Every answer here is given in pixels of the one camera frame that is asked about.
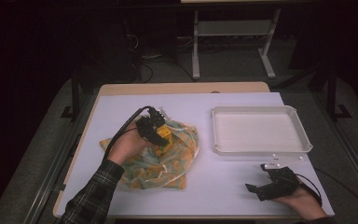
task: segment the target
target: person's right hand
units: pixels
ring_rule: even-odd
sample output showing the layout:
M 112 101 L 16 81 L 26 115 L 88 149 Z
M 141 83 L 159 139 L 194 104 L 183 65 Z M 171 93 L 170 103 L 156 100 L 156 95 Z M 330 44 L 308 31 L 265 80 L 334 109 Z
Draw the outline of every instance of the person's right hand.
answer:
M 135 156 L 145 147 L 153 144 L 139 135 L 136 124 L 131 123 L 124 133 L 113 144 L 107 159 L 122 165 L 128 158 Z
M 293 194 L 272 200 L 277 203 L 284 203 L 292 208 L 301 218 L 310 221 L 327 214 L 312 195 L 305 189 L 298 187 Z

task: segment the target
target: plastic bag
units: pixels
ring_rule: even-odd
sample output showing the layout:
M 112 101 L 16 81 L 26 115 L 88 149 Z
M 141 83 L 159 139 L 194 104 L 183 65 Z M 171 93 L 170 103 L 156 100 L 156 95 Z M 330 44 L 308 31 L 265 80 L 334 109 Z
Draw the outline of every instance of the plastic bag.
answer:
M 123 164 L 125 170 L 120 182 L 132 189 L 186 187 L 186 172 L 199 152 L 199 137 L 196 127 L 174 120 L 165 125 L 172 133 L 172 147 L 157 156 L 154 147 L 147 147 Z M 100 142 L 106 149 L 111 138 Z

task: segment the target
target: metal stand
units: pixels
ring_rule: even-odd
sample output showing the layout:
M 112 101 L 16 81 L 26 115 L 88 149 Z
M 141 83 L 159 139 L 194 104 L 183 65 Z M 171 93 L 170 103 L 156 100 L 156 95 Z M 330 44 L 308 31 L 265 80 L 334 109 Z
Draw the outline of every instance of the metal stand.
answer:
M 283 83 L 271 86 L 271 89 L 284 89 L 290 85 L 296 83 L 301 78 L 304 78 L 309 75 L 313 75 L 314 78 L 309 84 L 309 88 L 312 91 L 321 91 L 323 85 L 327 82 L 327 102 L 326 102 L 326 111 L 329 114 L 330 118 L 334 121 L 337 119 L 349 119 L 351 114 L 348 112 L 345 105 L 337 105 L 341 110 L 340 113 L 336 112 L 336 90 L 337 90 L 337 71 L 334 64 L 334 61 L 322 60 L 320 63 L 316 63 L 311 66 L 309 69 L 285 80 Z
M 261 61 L 266 69 L 268 78 L 275 78 L 275 73 L 269 62 L 267 53 L 269 45 L 274 36 L 275 28 L 279 19 L 281 9 L 275 10 L 272 20 L 262 21 L 199 21 L 199 12 L 194 13 L 194 47 L 192 55 L 193 78 L 200 78 L 199 64 L 199 36 L 213 35 L 265 35 L 267 41 L 263 48 L 259 49 Z
M 70 112 L 71 106 L 67 106 L 62 114 L 61 118 L 70 118 L 72 121 L 75 121 L 77 115 L 80 112 L 80 101 L 79 101 L 79 82 L 77 80 L 76 71 L 72 74 L 71 78 L 72 84 L 72 113 Z

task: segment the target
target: dark background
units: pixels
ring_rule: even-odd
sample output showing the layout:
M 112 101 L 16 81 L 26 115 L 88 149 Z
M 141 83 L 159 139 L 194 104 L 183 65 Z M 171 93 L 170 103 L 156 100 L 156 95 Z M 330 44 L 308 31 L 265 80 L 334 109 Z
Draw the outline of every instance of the dark background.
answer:
M 177 35 L 191 34 L 188 11 L 138 11 L 132 23 L 123 24 L 127 14 L 63 15 L 52 7 L 57 4 L 72 7 L 76 1 L 0 1 L 0 196 L 55 94 L 74 71 L 87 91 L 103 83 L 131 82 L 136 55 L 126 51 L 126 33 L 170 53 Z M 285 7 L 278 24 L 275 38 L 298 39 L 293 68 L 307 69 L 327 59 L 358 96 L 358 4 Z

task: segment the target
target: wire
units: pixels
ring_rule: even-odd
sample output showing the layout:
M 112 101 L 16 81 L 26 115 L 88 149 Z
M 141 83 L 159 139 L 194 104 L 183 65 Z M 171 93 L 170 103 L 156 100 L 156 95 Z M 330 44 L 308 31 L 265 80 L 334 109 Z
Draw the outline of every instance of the wire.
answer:
M 138 128 L 128 129 L 127 131 L 124 131 L 122 134 L 127 133 L 127 132 L 132 131 L 132 130 L 136 130 L 136 129 L 138 129 Z
M 147 83 L 147 82 L 150 81 L 150 79 L 152 79 L 152 77 L 153 77 L 153 75 L 154 75 L 153 69 L 152 69 L 150 66 L 147 66 L 147 65 L 144 64 L 144 63 L 141 63 L 140 66 L 144 66 L 144 67 L 146 67 L 146 68 L 148 68 L 148 69 L 150 70 L 150 77 L 149 77 L 146 81 L 144 81 L 144 79 L 142 78 L 141 72 L 139 72 L 139 76 L 140 76 L 141 81 L 142 81 L 143 83 Z
M 191 36 L 178 37 L 177 39 L 178 39 L 178 40 L 181 40 L 181 41 L 182 41 L 182 40 L 187 40 L 187 42 L 185 42 L 184 44 L 181 44 L 181 45 L 178 47 L 178 51 L 181 51 L 181 50 L 183 50 L 183 49 L 187 49 L 187 48 L 189 48 L 189 47 L 192 46 L 191 44 L 194 43 L 193 37 L 191 37 Z
M 294 182 L 294 181 L 292 181 L 291 179 L 288 179 L 288 178 L 285 178 L 285 177 L 282 177 L 282 176 L 276 176 L 275 178 L 276 178 L 276 179 L 280 179 L 280 180 L 284 180 L 284 181 L 286 181 L 286 182 L 289 182 L 289 183 L 291 183 L 291 184 L 293 184 L 293 185 L 298 186 L 298 182 Z
M 321 194 L 321 192 L 318 190 L 318 188 L 316 188 L 315 184 L 313 184 L 312 181 L 310 181 L 308 178 L 306 178 L 306 177 L 303 176 L 303 175 L 299 175 L 299 174 L 295 174 L 295 175 L 301 176 L 301 177 L 303 177 L 304 179 L 308 180 L 308 182 L 310 182 L 310 183 L 312 184 L 312 186 L 316 189 L 316 191 L 318 191 L 319 198 L 322 199 L 322 194 Z
M 145 59 L 145 60 L 155 60 L 157 58 L 160 58 L 164 56 L 163 54 L 154 54 L 154 55 L 149 55 L 149 56 L 142 56 L 142 59 Z
M 221 44 L 216 44 L 211 38 L 204 38 L 199 41 L 199 53 L 202 54 L 215 54 L 223 49 Z
M 334 178 L 333 176 L 331 176 L 330 174 L 326 173 L 325 171 L 319 169 L 319 168 L 316 168 L 316 167 L 313 167 L 316 171 L 328 176 L 330 179 L 334 180 L 335 182 L 337 182 L 342 188 L 344 188 L 345 190 L 347 190 L 351 195 L 353 195 L 357 200 L 358 200 L 358 195 L 353 191 L 351 190 L 350 188 L 348 188 L 345 184 L 343 184 L 342 182 L 340 182 L 338 179 Z
M 170 62 L 170 61 L 159 61 L 159 62 L 148 62 L 148 63 L 171 63 L 171 64 L 174 64 L 174 65 L 176 65 L 176 66 L 182 68 L 182 70 L 185 71 L 185 73 L 187 74 L 187 76 L 190 77 L 192 81 L 194 81 L 194 82 L 196 81 L 196 80 L 194 80 L 194 78 L 191 76 L 191 74 L 190 74 L 189 72 L 187 72 L 187 70 L 186 70 L 182 65 L 180 65 L 179 63 L 174 63 L 174 62 Z
M 136 41 L 136 44 L 135 44 L 135 46 L 134 46 L 133 48 L 134 48 L 134 49 L 138 48 L 138 45 L 139 45 L 139 39 L 138 39 L 138 37 L 136 37 L 136 35 L 127 35 L 127 37 L 132 37 L 132 38 L 134 38 L 135 41 Z

